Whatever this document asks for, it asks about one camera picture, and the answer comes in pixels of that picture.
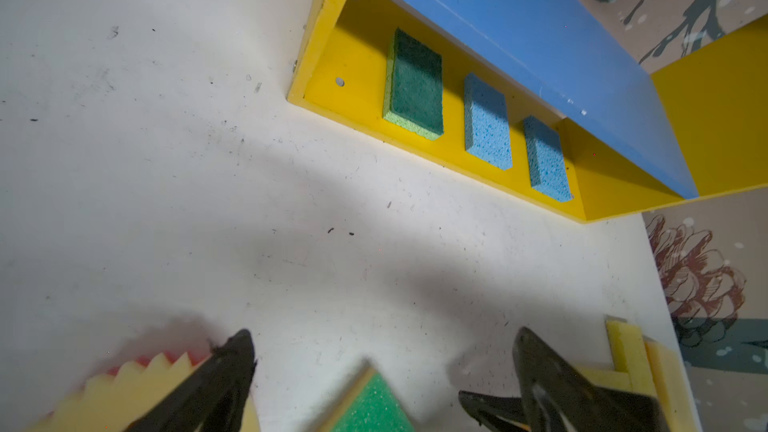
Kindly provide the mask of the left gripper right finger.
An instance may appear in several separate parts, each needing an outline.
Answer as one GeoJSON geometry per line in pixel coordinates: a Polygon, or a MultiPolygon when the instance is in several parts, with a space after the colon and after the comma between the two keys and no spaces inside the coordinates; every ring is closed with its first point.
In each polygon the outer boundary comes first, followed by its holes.
{"type": "Polygon", "coordinates": [[[513,347],[522,406],[533,431],[667,431],[657,399],[596,386],[527,327],[513,347]]]}

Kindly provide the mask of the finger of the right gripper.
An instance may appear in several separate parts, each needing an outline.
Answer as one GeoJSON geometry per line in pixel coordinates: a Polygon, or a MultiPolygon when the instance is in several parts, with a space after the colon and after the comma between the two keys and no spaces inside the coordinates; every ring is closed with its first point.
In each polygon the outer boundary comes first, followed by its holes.
{"type": "Polygon", "coordinates": [[[464,411],[479,425],[495,432],[527,432],[531,430],[519,397],[496,397],[459,391],[458,400],[464,411]]]}

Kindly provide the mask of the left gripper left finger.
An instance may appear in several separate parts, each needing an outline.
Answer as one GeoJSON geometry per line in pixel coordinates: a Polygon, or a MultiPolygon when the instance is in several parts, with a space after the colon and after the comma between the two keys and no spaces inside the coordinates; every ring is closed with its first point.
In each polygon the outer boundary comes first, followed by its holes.
{"type": "Polygon", "coordinates": [[[238,431],[257,367],[252,335],[241,329],[127,429],[238,431]]]}

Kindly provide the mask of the pale orange sponge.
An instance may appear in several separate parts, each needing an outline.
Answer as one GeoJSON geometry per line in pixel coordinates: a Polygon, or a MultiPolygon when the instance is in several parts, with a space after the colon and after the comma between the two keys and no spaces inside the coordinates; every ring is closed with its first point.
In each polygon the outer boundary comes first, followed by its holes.
{"type": "Polygon", "coordinates": [[[645,342],[658,401],[672,432],[700,430],[690,400],[690,390],[677,354],[656,341],[645,342]]]}

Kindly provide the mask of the light green scrub sponge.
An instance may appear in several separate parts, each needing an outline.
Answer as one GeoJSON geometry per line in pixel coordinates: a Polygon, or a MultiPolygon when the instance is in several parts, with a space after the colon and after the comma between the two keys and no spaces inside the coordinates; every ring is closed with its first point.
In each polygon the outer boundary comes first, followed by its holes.
{"type": "Polygon", "coordinates": [[[368,367],[317,431],[414,432],[415,428],[383,376],[374,367],[368,367]]]}

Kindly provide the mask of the light blue sponge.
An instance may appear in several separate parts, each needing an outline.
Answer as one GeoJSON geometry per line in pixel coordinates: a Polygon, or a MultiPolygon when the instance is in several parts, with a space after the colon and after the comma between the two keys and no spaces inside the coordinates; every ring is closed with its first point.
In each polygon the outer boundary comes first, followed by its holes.
{"type": "Polygon", "coordinates": [[[473,73],[464,79],[465,150],[502,170],[513,167],[505,96],[473,73]]]}
{"type": "Polygon", "coordinates": [[[534,116],[524,119],[523,130],[531,187],[557,202],[571,201],[558,132],[534,116]]]}

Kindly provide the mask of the dark green scrub sponge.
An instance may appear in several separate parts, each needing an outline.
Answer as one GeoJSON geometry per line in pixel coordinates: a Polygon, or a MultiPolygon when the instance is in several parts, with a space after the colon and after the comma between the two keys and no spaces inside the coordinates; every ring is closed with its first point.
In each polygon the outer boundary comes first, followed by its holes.
{"type": "Polygon", "coordinates": [[[397,28],[390,41],[382,118],[430,141],[444,133],[442,56],[397,28]]]}

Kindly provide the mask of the yellow sponge front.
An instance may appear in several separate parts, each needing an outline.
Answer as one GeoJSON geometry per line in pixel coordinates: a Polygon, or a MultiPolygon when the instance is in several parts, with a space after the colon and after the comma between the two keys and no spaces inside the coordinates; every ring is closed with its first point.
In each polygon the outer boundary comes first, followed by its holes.
{"type": "Polygon", "coordinates": [[[576,370],[595,386],[622,392],[633,391],[629,374],[626,372],[588,367],[577,367],[576,370]]]}

